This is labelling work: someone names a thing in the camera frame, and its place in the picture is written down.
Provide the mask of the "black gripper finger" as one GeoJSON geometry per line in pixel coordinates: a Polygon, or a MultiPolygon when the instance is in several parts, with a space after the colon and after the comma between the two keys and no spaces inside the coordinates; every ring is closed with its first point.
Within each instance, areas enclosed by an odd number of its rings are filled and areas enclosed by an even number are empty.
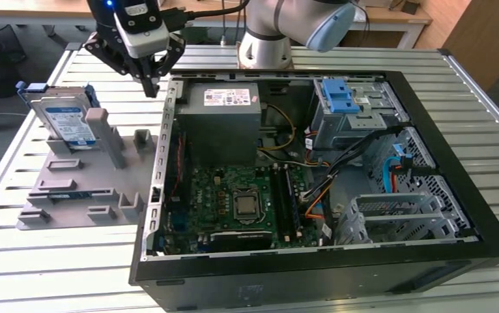
{"type": "Polygon", "coordinates": [[[186,51],[186,40],[180,35],[171,35],[168,47],[166,49],[166,55],[151,64],[151,87],[148,89],[148,96],[156,97],[159,92],[159,81],[163,76],[166,76],[175,64],[178,63],[180,57],[186,51]]]}
{"type": "Polygon", "coordinates": [[[111,42],[104,40],[99,32],[92,32],[84,43],[84,48],[122,76],[130,75],[134,81],[140,83],[146,96],[152,97],[152,72],[150,58],[132,58],[124,45],[116,40],[111,42]]]}

